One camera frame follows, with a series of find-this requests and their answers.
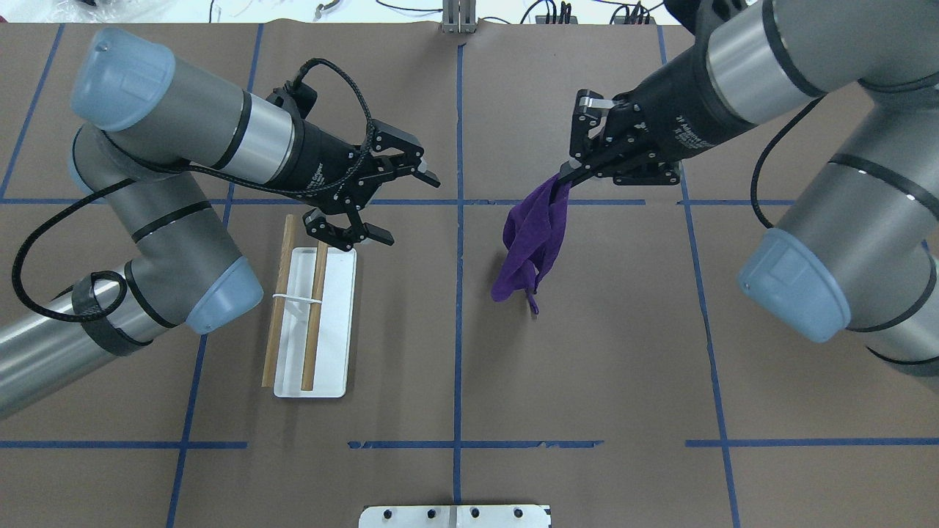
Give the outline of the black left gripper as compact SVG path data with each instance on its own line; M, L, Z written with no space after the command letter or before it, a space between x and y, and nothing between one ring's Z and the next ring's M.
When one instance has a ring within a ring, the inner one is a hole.
M348 213L348 227L329 223L325 213L343 212L345 198L333 200L339 193L335 184L355 164L355 160L349 157L354 147L299 118L292 118L292 124L296 138L291 151L291 197L315 207L303 215L306 234L319 243L346 253L363 241L395 244L390 231L375 224L363 223L355 206ZM376 185L405 176L415 177L434 188L442 184L428 169L425 148L411 133L382 121L373 121L371 151L371 182Z

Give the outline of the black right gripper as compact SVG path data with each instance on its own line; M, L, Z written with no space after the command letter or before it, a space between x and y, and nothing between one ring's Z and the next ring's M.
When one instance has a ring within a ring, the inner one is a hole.
M704 56L677 56L613 99L577 90L570 156L558 183L577 186L611 166L634 177L645 165L676 163L711 150L717 144L717 123L708 108L713 100ZM591 137L611 110L613 139L603 133Z

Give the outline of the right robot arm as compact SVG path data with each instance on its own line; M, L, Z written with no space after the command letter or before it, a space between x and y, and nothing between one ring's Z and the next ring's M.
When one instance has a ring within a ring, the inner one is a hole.
M883 364L937 383L935 1L668 1L691 46L630 91L574 100L561 183L673 185L680 163L771 122L778 146L828 95L854 89L849 133L737 275L751 301L822 343L848 331Z

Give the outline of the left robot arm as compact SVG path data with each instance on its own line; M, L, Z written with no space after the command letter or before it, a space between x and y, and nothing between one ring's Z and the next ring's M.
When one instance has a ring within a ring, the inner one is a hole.
M361 211L380 186L433 187L425 148L373 118L349 74L311 58L262 99L160 43L107 26L91 41L70 98L84 123L68 170L87 195L21 244L11 285L29 313L2 330L2 417L40 401L185 324L208 334L256 307L255 272L194 173L311 207L308 235L342 252L392 245ZM47 304L23 284L29 250L54 225L103 199L140 254L78 279Z

